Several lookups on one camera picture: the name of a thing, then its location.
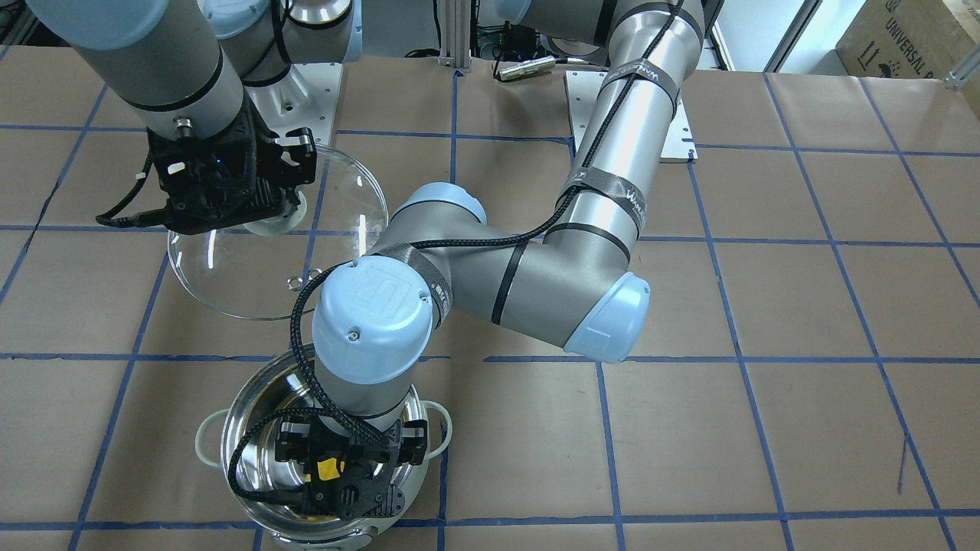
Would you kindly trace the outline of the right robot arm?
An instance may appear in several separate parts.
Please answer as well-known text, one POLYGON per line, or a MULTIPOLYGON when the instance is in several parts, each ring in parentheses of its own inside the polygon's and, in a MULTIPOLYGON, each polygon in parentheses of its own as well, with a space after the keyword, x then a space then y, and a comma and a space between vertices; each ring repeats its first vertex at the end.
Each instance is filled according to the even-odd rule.
POLYGON ((315 181, 298 66, 363 52, 360 1, 31 1, 145 125, 133 189, 96 222, 195 235, 289 233, 315 181))

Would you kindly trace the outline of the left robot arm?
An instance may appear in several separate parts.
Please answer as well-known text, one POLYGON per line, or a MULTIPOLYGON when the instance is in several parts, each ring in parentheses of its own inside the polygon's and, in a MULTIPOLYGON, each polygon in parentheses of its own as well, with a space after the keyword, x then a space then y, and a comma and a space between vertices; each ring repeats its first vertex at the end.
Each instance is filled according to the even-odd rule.
POLYGON ((301 292, 291 348, 314 407, 274 412, 225 461, 232 491, 303 515, 395 517, 394 470, 428 459, 404 422, 413 371, 458 309, 602 362, 626 359, 651 303, 628 269, 648 220, 681 85, 706 31, 700 1, 498 1, 502 20, 595 47, 609 69, 553 213, 536 229, 488 223, 462 186, 433 182, 395 210, 367 254, 301 292))

